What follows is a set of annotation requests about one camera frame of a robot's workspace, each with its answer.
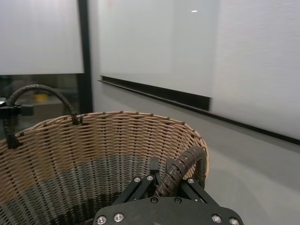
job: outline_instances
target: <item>wicker basket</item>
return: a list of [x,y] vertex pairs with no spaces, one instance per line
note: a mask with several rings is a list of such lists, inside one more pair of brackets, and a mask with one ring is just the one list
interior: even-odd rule
[[[138,112],[103,112],[46,120],[18,134],[22,146],[0,141],[0,224],[80,224],[110,205],[158,157],[203,146],[187,124]],[[193,169],[187,173],[191,176]]]

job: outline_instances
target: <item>black pole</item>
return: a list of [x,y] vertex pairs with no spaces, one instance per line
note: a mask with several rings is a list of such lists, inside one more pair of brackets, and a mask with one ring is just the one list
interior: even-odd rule
[[83,74],[77,74],[80,114],[93,112],[91,65],[90,65],[90,37],[88,0],[78,0],[80,33],[83,57]]

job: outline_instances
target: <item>black bracket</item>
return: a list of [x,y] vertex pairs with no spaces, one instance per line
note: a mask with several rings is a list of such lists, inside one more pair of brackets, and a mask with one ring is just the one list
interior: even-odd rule
[[150,174],[143,179],[140,177],[133,178],[113,205],[148,198],[154,194],[156,187],[160,184],[159,159],[152,157],[150,158]]
[[193,178],[183,180],[179,185],[179,196],[196,202],[218,205],[216,201]]
[[33,105],[20,105],[15,103],[14,106],[7,106],[5,98],[0,98],[0,119],[8,120],[18,115],[32,116],[34,114]]

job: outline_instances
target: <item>black frame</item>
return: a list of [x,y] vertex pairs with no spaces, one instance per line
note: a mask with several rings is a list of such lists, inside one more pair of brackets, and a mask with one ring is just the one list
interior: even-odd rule
[[108,84],[119,85],[124,88],[134,89],[136,91],[149,94],[152,96],[157,96],[159,98],[168,99],[169,101],[177,102],[183,105],[189,105],[203,110],[210,110],[211,98],[207,96],[195,95],[186,93],[183,91],[172,90],[167,88],[160,88],[156,86],[151,86],[142,83],[136,83],[131,81],[125,81],[121,79],[116,79],[108,76],[101,76],[102,82]]
[[77,74],[80,114],[93,112],[88,0],[77,0],[84,73]]

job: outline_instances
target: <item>screw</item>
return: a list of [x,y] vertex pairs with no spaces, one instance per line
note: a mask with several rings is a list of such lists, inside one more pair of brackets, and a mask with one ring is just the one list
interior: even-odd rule
[[216,223],[218,223],[218,224],[222,222],[221,217],[218,216],[218,215],[213,215],[213,216],[211,217],[211,219],[212,219],[212,221],[214,221],[214,222],[216,222]]
[[180,204],[180,203],[181,203],[181,198],[175,198],[174,201],[175,201],[176,203]]
[[236,218],[230,218],[229,222],[232,225],[240,225],[239,221]]
[[194,183],[194,179],[190,178],[187,180],[190,184]]
[[124,215],[122,213],[117,213],[114,215],[113,219],[116,222],[121,222],[124,219]]
[[151,198],[151,202],[152,203],[157,203],[158,202],[158,198],[156,198],[156,197]]
[[102,224],[105,224],[105,223],[106,223],[106,217],[105,216],[98,217],[98,219],[97,219],[97,224],[98,225],[102,225]]

